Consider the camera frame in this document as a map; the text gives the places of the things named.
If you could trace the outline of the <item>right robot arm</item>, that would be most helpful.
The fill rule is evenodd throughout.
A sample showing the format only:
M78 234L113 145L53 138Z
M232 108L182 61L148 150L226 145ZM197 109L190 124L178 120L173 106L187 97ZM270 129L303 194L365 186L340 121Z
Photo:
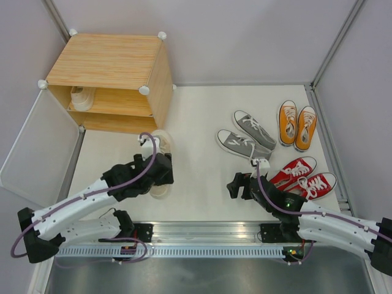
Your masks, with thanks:
M391 219L376 222L345 216L250 173L236 173L227 189L231 198L254 200L279 219L283 240L325 243L369 260L373 268L391 275Z

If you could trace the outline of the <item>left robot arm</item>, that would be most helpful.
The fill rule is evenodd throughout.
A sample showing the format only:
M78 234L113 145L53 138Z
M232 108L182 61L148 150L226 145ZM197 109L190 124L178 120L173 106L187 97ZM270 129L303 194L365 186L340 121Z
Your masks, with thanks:
M147 194L152 187L173 182L170 153L158 153L147 159L136 154L132 162L114 165L73 197L37 211L23 208L18 212L18 220L26 249L24 256L30 263L40 263L71 244L130 241L135 236L135 225L126 211L116 210L96 220L84 220L84 217L125 199Z

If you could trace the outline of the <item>beige canvas shoe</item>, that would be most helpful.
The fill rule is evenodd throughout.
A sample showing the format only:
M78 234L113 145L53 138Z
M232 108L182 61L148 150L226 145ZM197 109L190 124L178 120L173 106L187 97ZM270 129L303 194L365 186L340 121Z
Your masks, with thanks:
M88 111L94 103L95 88L73 86L71 102L76 111Z
M161 153L171 153L172 152L172 138L169 133L162 129L157 129L152 133L153 137L159 139L159 148ZM157 200L166 199L172 190L170 184L164 184L162 186L153 186L149 192L152 198Z

